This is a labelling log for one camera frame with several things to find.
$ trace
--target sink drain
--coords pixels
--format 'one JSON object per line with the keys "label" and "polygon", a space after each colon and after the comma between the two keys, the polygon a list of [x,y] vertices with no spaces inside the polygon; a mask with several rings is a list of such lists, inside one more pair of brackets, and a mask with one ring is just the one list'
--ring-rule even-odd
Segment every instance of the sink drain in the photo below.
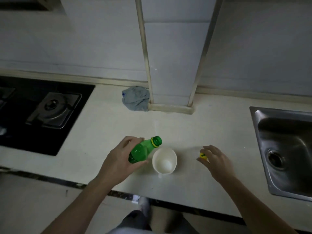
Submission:
{"label": "sink drain", "polygon": [[275,169],[278,169],[278,170],[284,170],[285,169],[284,158],[279,154],[279,152],[277,152],[275,150],[270,150],[267,153],[267,161]]}

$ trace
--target green plastic bottle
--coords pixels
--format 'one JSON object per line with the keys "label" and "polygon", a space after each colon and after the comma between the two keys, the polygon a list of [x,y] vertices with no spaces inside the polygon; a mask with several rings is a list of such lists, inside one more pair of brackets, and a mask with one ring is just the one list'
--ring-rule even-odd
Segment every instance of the green plastic bottle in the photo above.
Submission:
{"label": "green plastic bottle", "polygon": [[149,140],[144,140],[137,144],[129,154],[129,162],[136,163],[139,161],[144,161],[147,156],[152,152],[154,148],[158,148],[162,144],[162,140],[159,136],[152,137]]}

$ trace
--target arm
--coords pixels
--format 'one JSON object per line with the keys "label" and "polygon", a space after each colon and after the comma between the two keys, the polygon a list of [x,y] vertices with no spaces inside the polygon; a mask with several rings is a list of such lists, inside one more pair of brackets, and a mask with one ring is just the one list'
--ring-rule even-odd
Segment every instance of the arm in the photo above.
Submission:
{"label": "arm", "polygon": [[220,149],[209,145],[204,146],[200,152],[204,153],[209,161],[200,157],[197,160],[209,169],[213,178],[229,194],[253,234],[297,233],[235,177],[231,161]]}
{"label": "arm", "polygon": [[126,136],[106,157],[99,174],[80,195],[42,232],[85,233],[108,192],[147,161],[131,164],[128,156],[143,138]]}

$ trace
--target hand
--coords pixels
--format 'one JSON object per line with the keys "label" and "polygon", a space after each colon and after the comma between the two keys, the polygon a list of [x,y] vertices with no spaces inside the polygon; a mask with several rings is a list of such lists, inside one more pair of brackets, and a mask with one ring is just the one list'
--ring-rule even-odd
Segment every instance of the hand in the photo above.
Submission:
{"label": "hand", "polygon": [[204,146],[204,149],[200,150],[204,153],[209,161],[199,157],[197,161],[205,165],[210,171],[211,175],[221,185],[228,180],[235,178],[235,173],[231,161],[213,145]]}
{"label": "hand", "polygon": [[148,161],[141,161],[135,164],[131,164],[128,161],[131,150],[143,140],[144,138],[132,136],[123,138],[107,155],[96,179],[108,183],[113,188],[115,185],[124,181],[135,170],[147,164]]}

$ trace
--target person's left hand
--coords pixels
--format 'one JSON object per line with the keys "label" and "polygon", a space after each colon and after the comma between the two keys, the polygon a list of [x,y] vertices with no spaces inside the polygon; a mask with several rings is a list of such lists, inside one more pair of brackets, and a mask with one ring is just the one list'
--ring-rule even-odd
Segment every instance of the person's left hand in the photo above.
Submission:
{"label": "person's left hand", "polygon": [[123,138],[107,155],[96,179],[108,183],[113,188],[115,185],[124,181],[135,170],[147,164],[148,161],[141,161],[135,164],[131,164],[128,161],[131,150],[143,140],[144,138],[133,136]]}

